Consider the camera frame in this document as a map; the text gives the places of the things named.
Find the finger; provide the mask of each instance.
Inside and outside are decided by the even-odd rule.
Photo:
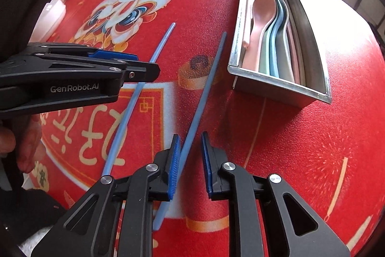
[[[35,163],[35,161],[42,161],[46,154],[47,154],[47,149],[45,148],[44,144],[40,140],[37,145],[35,155],[33,156],[33,159],[32,159],[33,163]]]
[[[40,123],[40,115],[32,115],[31,120]]]
[[[31,120],[18,148],[17,165],[21,171],[26,172],[29,169],[41,136],[40,124]]]
[[[35,168],[35,162],[32,161],[32,162],[30,162],[28,165],[25,165],[25,166],[24,166],[23,172],[24,172],[24,173],[30,173],[34,168]]]
[[[0,126],[0,154],[12,152],[16,146],[16,139],[13,132]]]

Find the metal screw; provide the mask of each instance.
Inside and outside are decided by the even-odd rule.
[[[158,165],[157,164],[148,164],[146,166],[146,170],[149,172],[154,172],[158,170]]]
[[[273,183],[279,183],[282,181],[282,178],[278,174],[270,174],[269,180]]]
[[[226,170],[234,170],[235,169],[235,164],[233,163],[224,163],[222,167]]]
[[[100,182],[102,184],[110,184],[112,182],[112,176],[102,176],[102,178],[100,179]]]

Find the red tablecloth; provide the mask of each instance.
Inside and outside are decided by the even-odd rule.
[[[302,0],[318,46],[325,51],[332,105],[303,110],[232,90],[226,70],[239,0],[67,0],[52,41],[88,43],[137,54],[148,61],[172,22],[176,28],[159,56],[158,80],[146,84],[128,125],[112,174],[121,177],[186,136],[207,70],[228,32],[215,83],[168,218],[154,233],[155,256],[227,256],[226,202],[205,191],[200,134],[249,172],[276,172],[358,252],[378,222],[385,192],[384,60],[367,23],[341,0]],[[121,113],[134,85],[118,102],[42,115],[47,157],[35,184],[71,206],[101,175]]]

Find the ceramic spoon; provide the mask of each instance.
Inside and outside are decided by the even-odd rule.
[[[278,7],[283,13],[282,23],[279,26],[275,38],[275,48],[277,54],[278,72],[281,79],[294,83],[293,70],[291,69],[289,43],[286,37],[286,27],[289,22],[288,9],[283,0],[278,0]]]
[[[275,39],[277,37],[278,29],[280,28],[281,24],[283,23],[283,9],[281,6],[278,5],[278,0],[275,0],[276,7],[277,7],[277,22],[273,26],[273,30],[270,34],[270,41],[269,41],[269,65],[270,65],[270,75],[276,78],[279,78],[279,72],[278,72],[278,63],[277,63],[277,51],[275,47]]]
[[[261,57],[259,60],[259,72],[270,75],[270,63],[269,63],[269,42],[271,31],[276,24],[278,15],[275,15],[273,22],[269,25],[262,38],[261,45]]]
[[[291,30],[290,21],[288,23],[288,27],[286,29],[288,38],[289,38],[289,48],[290,48],[290,56],[291,56],[291,68],[293,69],[294,75],[294,83],[300,84],[300,69],[298,67],[298,59],[297,52],[295,51],[294,37],[293,31]]]
[[[287,0],[284,0],[284,1],[285,1],[286,5],[287,5],[288,11],[289,11],[289,21],[290,21],[290,25],[291,25],[291,30],[293,32],[295,51],[297,53],[297,59],[298,59],[298,68],[299,68],[299,71],[300,71],[300,84],[302,86],[306,86],[305,67],[304,67],[304,64],[303,64],[300,39],[298,37],[297,28],[296,28],[296,25],[295,25],[295,22],[294,22],[293,15],[291,13],[291,9],[290,9],[289,3],[288,3]]]
[[[274,20],[276,12],[276,0],[254,0],[253,29],[250,34],[250,44],[244,54],[242,68],[252,71],[259,70],[263,34]]]
[[[246,0],[246,14],[244,23],[244,33],[242,46],[247,48],[250,43],[250,28],[251,28],[251,2],[252,0]]]

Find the black device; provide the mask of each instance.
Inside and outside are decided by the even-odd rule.
[[[115,102],[124,82],[153,82],[160,73],[157,64],[132,54],[28,43],[50,1],[0,0],[0,121],[16,137],[32,114]],[[0,256],[24,256],[17,245],[65,210],[43,191],[22,189],[14,152],[2,156],[0,172],[6,175],[0,176]]]
[[[32,257],[112,257],[122,203],[118,257],[151,257],[153,201],[175,193],[180,138],[155,155],[154,162],[115,180],[105,175],[77,201],[39,242]]]
[[[251,175],[211,146],[207,132],[202,159],[209,198],[229,201],[230,257],[265,256],[261,225],[271,257],[350,257],[346,245],[280,175]]]

